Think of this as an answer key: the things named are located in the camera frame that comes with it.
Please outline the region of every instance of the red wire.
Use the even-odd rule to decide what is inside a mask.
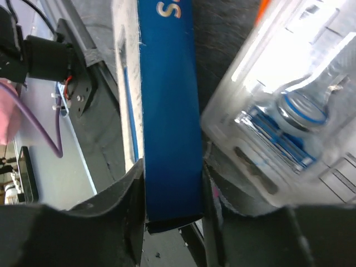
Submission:
[[[68,83],[69,83],[70,80],[72,80],[72,79],[73,79],[73,76],[70,75],[70,76],[68,77],[68,79],[66,80],[66,83],[65,83],[65,90],[64,90],[64,92],[63,92],[63,95],[64,95],[64,97],[65,97],[66,100],[69,100],[69,97],[68,97]]]

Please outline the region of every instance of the black plastic part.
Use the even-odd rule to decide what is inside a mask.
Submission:
[[[17,43],[16,24],[11,14],[0,6],[0,51],[5,51],[16,59],[21,57]]]
[[[25,203],[25,202],[26,202],[24,193],[17,194],[17,199],[18,199],[18,202],[19,202],[19,203]]]
[[[244,216],[216,201],[205,168],[203,219],[207,265],[354,266],[356,207],[287,206]],[[239,190],[235,191],[239,199]]]
[[[139,265],[143,188],[140,160],[120,181],[72,211],[44,205],[0,207],[1,266]]]
[[[39,199],[38,189],[28,148],[26,146],[21,147],[17,162],[25,202],[28,204],[37,202]]]
[[[58,21],[57,32],[61,36],[63,44],[68,43],[75,51],[76,63],[72,69],[73,79],[68,87],[70,98],[72,99],[71,112],[78,117],[82,116],[86,108],[90,105],[97,90],[97,82],[91,70],[86,66],[83,52],[78,44],[78,39],[74,36],[71,27],[64,19]]]
[[[21,27],[16,26],[9,12],[2,6],[0,6],[0,25],[0,77],[24,83],[27,62],[22,54]]]
[[[166,221],[153,221],[148,222],[146,226],[150,234],[157,234],[189,225],[191,223],[194,223],[195,221],[200,220],[201,218],[202,215],[196,215]]]
[[[72,56],[70,46],[32,35],[27,36],[24,43],[31,78],[48,81],[67,79]]]

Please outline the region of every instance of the clear plastic packaging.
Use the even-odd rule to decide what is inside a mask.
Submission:
[[[259,25],[203,130],[275,206],[354,202],[354,1],[276,0]]]

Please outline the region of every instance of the pink cloth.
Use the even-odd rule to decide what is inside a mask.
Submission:
[[[12,91],[15,88],[0,78],[0,83],[9,86]],[[15,137],[21,125],[21,111],[12,98],[0,87],[0,145],[7,145]]]

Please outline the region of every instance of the screw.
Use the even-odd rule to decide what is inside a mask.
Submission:
[[[84,97],[83,96],[77,96],[77,101],[78,102],[83,102],[84,101]]]

